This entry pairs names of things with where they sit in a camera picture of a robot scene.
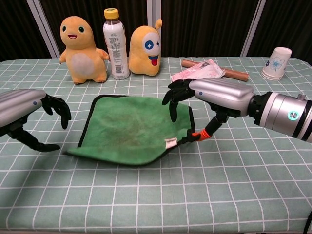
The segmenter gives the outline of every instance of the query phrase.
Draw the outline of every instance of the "robotic hand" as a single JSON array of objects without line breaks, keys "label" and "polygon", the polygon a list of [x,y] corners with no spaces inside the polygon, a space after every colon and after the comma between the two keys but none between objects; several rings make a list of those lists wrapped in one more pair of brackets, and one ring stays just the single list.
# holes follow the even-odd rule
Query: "robotic hand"
[{"label": "robotic hand", "polygon": [[195,140],[210,138],[229,117],[254,118],[254,124],[312,143],[312,101],[275,92],[255,95],[251,86],[223,79],[177,80],[171,83],[162,104],[169,104],[172,122],[176,121],[179,101],[195,96],[208,103],[216,116]]},{"label": "robotic hand", "polygon": [[20,89],[0,94],[0,137],[8,134],[12,139],[27,145],[39,152],[50,152],[60,149],[55,144],[39,143],[37,139],[23,129],[28,116],[43,107],[47,114],[53,111],[61,116],[62,128],[66,129],[72,119],[66,102],[58,97],[52,97],[43,90]]}]

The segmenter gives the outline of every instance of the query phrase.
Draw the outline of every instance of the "yellow plush toy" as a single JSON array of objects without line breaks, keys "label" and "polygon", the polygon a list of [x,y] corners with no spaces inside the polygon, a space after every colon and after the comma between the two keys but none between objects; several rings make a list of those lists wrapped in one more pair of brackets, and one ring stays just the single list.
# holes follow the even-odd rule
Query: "yellow plush toy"
[{"label": "yellow plush toy", "polygon": [[131,36],[129,51],[129,69],[135,74],[155,76],[160,67],[161,41],[158,29],[162,21],[158,19],[155,28],[141,26]]},{"label": "yellow plush toy", "polygon": [[96,47],[90,25],[80,17],[70,16],[62,22],[60,35],[66,49],[59,62],[66,62],[73,82],[81,84],[89,79],[105,82],[107,74],[104,60],[108,60],[109,55]]}]

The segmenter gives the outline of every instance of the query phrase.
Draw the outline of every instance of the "brown roller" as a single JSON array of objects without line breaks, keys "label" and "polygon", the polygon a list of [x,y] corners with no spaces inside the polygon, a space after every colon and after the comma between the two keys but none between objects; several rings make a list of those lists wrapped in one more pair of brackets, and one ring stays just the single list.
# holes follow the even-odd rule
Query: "brown roller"
[{"label": "brown roller", "polygon": [[[182,61],[182,66],[190,68],[190,67],[195,66],[198,63],[199,62],[194,62],[194,61],[189,61],[189,60],[184,59]],[[241,80],[244,82],[248,81],[248,73],[233,71],[233,70],[229,70],[229,69],[226,69],[223,67],[221,67],[221,69],[225,71],[225,75],[224,75],[225,77],[232,78],[232,79],[238,79],[238,80]]]}]

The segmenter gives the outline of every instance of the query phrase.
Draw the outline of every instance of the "green towel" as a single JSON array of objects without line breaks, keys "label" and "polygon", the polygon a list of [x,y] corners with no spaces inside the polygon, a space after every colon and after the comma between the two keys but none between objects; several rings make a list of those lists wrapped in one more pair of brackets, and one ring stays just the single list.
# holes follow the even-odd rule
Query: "green towel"
[{"label": "green towel", "polygon": [[[92,103],[78,147],[64,154],[113,163],[143,165],[153,162],[195,131],[192,109],[177,108],[172,123],[168,105],[154,97],[100,95]],[[177,144],[166,148],[166,139]]]}]

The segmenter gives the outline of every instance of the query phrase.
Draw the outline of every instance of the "black curtain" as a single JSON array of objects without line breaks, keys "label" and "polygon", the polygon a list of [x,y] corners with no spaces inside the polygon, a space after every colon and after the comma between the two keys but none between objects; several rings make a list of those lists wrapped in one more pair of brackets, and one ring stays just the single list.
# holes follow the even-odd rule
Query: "black curtain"
[{"label": "black curtain", "polygon": [[40,2],[60,53],[66,47],[61,41],[59,28],[62,21],[69,16],[79,16],[86,20],[93,30],[96,46],[106,52],[102,29],[105,22],[104,9],[110,7],[118,9],[119,19],[125,27],[127,53],[133,31],[147,25],[146,0],[40,0]]},{"label": "black curtain", "polygon": [[0,0],[0,61],[50,58],[26,0]]},{"label": "black curtain", "polygon": [[274,48],[312,64],[312,1],[267,0],[248,56],[269,57]]},{"label": "black curtain", "polygon": [[258,0],[163,0],[162,56],[240,56]]}]

